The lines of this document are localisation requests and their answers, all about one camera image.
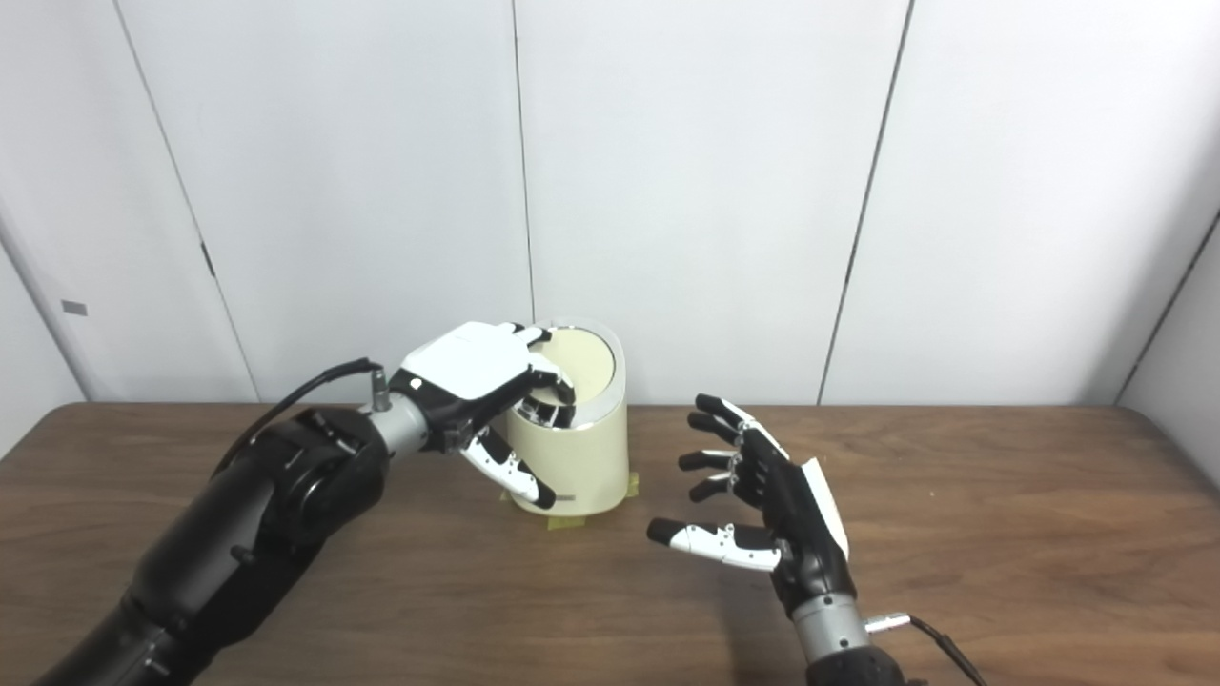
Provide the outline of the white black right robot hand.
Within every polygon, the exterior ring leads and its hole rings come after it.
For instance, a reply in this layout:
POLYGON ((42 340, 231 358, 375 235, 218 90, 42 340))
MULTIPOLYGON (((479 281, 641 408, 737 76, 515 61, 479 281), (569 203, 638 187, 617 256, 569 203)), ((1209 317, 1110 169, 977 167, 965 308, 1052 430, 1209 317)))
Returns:
POLYGON ((795 463, 780 439, 720 395, 699 393, 689 427, 719 435, 728 449, 702 449, 680 457, 683 472, 712 469, 689 491, 694 503, 731 494, 760 513, 762 525, 714 525, 653 518, 647 538, 671 551, 702 555, 730 566, 769 572, 784 612, 819 596, 858 590, 849 566, 849 543, 824 470, 813 457, 795 463))

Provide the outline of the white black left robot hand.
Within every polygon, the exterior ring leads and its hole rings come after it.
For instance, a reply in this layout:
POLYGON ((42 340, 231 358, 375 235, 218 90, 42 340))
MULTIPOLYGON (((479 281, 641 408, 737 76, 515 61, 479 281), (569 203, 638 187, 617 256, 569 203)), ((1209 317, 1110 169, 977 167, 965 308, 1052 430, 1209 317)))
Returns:
POLYGON ((558 496, 492 422, 539 388, 575 404, 567 374, 532 349, 550 338, 551 331, 538 326, 466 322, 410 352, 389 378, 390 408, 371 415, 387 449, 461 455, 501 488, 549 511, 558 496))

